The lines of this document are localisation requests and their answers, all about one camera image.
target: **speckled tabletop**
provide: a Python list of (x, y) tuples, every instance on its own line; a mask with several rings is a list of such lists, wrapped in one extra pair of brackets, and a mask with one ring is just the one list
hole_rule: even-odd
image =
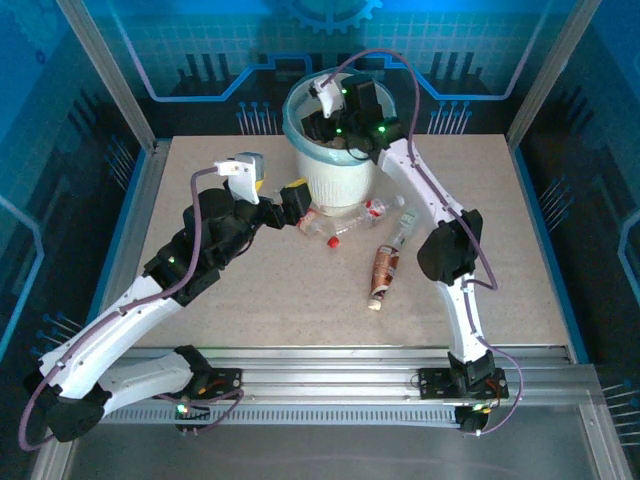
[[(500, 283), (498, 292), (477, 290), (487, 339), (566, 345), (563, 318), (504, 137), (418, 135), (415, 141), (443, 186), (484, 217), (482, 244)], [(262, 195), (270, 196), (297, 178), (293, 147), (284, 136), (175, 137), (140, 269), (183, 228), (182, 211), (191, 204), (191, 174), (241, 151), (265, 156)], [(379, 184), (380, 190), (393, 191), (387, 177)], [(216, 176), (199, 181), (200, 190), (221, 185)], [(137, 346), (448, 345), (444, 304), (415, 260), (425, 229), (402, 250), (382, 310), (367, 308), (373, 256), (393, 223), (389, 219), (354, 232), (336, 250), (293, 227), (263, 227), (248, 253), (234, 260), (220, 281)], [(485, 276), (481, 268), (476, 275)]]

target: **white plastic bracket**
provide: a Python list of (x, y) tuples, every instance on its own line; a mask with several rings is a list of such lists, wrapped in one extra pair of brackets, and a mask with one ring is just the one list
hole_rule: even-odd
[(331, 80), (325, 86), (322, 84), (329, 78), (328, 74), (320, 75), (313, 79), (313, 88), (318, 94), (318, 100), (322, 104), (322, 114), (324, 118), (329, 118), (333, 112), (344, 108), (344, 97), (342, 89), (335, 79)]
[(259, 203), (256, 182), (264, 179), (264, 158), (259, 153), (238, 153), (222, 162), (214, 162), (218, 175), (229, 177), (229, 190), (236, 200)]

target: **metal floor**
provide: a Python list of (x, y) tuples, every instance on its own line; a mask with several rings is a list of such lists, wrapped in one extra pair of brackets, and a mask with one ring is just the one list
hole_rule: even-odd
[(425, 427), (101, 425), (76, 442), (69, 480), (598, 478), (573, 407), (523, 407), (495, 434)]

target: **brown can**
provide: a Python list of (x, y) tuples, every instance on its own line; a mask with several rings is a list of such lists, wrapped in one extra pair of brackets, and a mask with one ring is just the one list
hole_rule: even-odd
[(369, 294), (369, 308), (380, 310), (384, 295), (393, 281), (400, 260), (398, 249), (389, 245), (381, 245), (376, 251), (371, 275), (371, 293)]

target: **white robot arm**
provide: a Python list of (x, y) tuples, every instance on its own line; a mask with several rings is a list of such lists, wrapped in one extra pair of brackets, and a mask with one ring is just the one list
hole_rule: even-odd
[[(398, 119), (383, 116), (371, 77), (355, 74), (338, 83), (333, 76), (321, 76), (310, 87), (321, 110), (303, 119), (307, 136), (322, 142), (343, 137), (346, 145), (365, 153), (387, 173), (421, 218), (431, 223), (418, 264), (436, 282), (449, 316), (451, 368), (443, 385), (453, 383), (456, 394), (472, 397), (487, 380), (500, 383), (504, 372), (495, 368), (492, 349), (483, 339), (473, 288), (482, 216), (477, 210), (465, 211), (438, 182), (415, 145), (409, 144)], [(421, 380), (433, 383), (434, 378), (427, 375)], [(421, 389), (421, 396), (438, 398), (444, 390)]]
[[(433, 190), (426, 186), (424, 180), (418, 174), (416, 167), (409, 161), (407, 147), (407, 139), (402, 138), (396, 140), (388, 149), (380, 152), (378, 166), (398, 184), (400, 191), (403, 192), (407, 201), (418, 210), (421, 218), (431, 222), (433, 229), (437, 228), (443, 222), (445, 224), (455, 222), (456, 220), (453, 215), (449, 213), (448, 209), (443, 207), (439, 198)], [(449, 206), (453, 208), (458, 215), (462, 216), (464, 213), (462, 205), (446, 193), (446, 190), (440, 185), (440, 182), (438, 182), (431, 170), (429, 170), (415, 147), (414, 152), (415, 159), (420, 163), (423, 172), (429, 175), (432, 182), (440, 192), (444, 194), (449, 202)], [(463, 364), (474, 362), (487, 353), (486, 347), (483, 346), (477, 338), (478, 334), (482, 335), (482, 329), (478, 318), (473, 284), (468, 284), (466, 288), (474, 316), (476, 332), (471, 331), (465, 308), (462, 284), (472, 278), (473, 273), (466, 273), (456, 278), (452, 285), (447, 285), (442, 281), (436, 281), (438, 291), (447, 306), (449, 316), (449, 325), (453, 336), (450, 351), (451, 354)]]
[[(44, 409), (58, 440), (73, 440), (103, 416), (145, 398), (174, 394), (175, 398), (207, 400), (241, 385), (239, 369), (213, 369), (192, 346), (178, 347), (160, 359), (110, 368), (145, 333), (219, 280), (219, 271), (246, 251), (258, 228), (296, 225), (311, 203), (306, 182), (301, 181), (280, 191), (282, 205), (259, 197), (264, 178), (259, 154), (238, 154), (217, 162), (215, 170), (228, 177), (225, 189), (198, 194), (200, 215), (193, 206), (187, 208), (185, 229), (145, 265), (144, 273), (82, 331), (43, 355), (39, 368), (25, 381), (31, 392), (40, 388), (34, 402)], [(196, 250), (198, 222), (201, 241)], [(182, 288), (164, 295), (185, 277), (194, 250), (197, 263), (192, 277)]]

